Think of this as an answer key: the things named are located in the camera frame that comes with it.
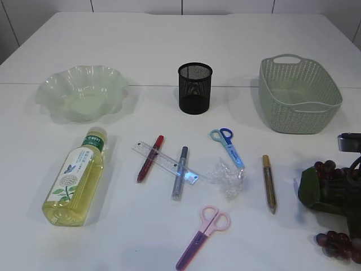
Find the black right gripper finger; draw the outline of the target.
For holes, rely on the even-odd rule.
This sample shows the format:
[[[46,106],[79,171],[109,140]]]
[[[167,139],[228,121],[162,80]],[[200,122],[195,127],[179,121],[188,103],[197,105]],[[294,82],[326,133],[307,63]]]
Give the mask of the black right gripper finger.
[[[344,211],[351,239],[360,239],[360,173],[350,167],[346,171]]]

